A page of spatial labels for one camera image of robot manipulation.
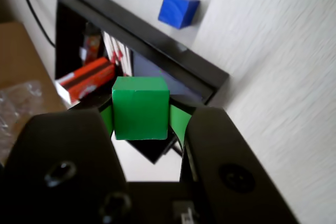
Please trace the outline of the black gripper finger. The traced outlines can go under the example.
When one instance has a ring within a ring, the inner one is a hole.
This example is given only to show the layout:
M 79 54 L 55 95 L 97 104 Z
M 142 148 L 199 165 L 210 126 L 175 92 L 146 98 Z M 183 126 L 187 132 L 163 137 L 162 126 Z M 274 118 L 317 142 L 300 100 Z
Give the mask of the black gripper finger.
M 96 109 L 33 116 L 1 179 L 1 223 L 128 223 L 131 199 Z
M 180 181 L 201 223 L 296 223 L 275 184 L 223 109 L 170 107 L 182 147 Z

